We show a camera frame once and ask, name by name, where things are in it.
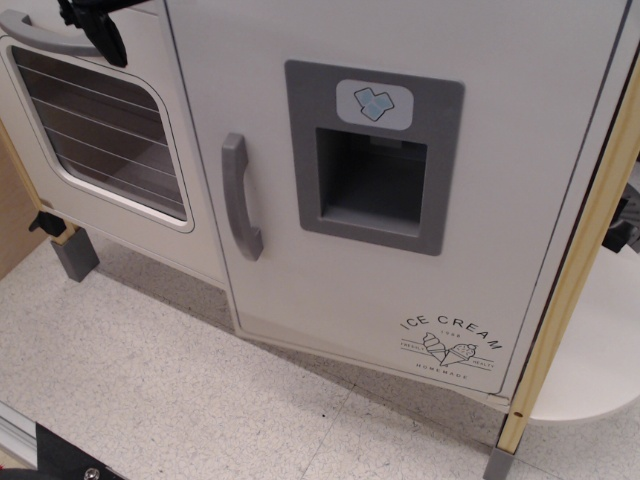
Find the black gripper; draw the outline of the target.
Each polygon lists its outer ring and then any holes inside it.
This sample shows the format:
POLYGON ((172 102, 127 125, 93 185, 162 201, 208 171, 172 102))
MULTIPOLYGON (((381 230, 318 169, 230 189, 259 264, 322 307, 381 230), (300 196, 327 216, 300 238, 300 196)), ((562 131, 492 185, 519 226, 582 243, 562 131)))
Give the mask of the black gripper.
POLYGON ((65 23, 79 23, 87 38, 111 64, 126 67, 127 52, 109 13, 144 3, 145 0, 58 0, 65 23))

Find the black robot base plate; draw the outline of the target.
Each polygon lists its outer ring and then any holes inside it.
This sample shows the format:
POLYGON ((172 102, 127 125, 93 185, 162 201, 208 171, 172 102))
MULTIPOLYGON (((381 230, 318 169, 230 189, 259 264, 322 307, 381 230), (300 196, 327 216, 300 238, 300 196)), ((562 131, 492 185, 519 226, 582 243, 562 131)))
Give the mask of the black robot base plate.
POLYGON ((122 480, 119 472, 37 423, 37 471, 55 479, 122 480))

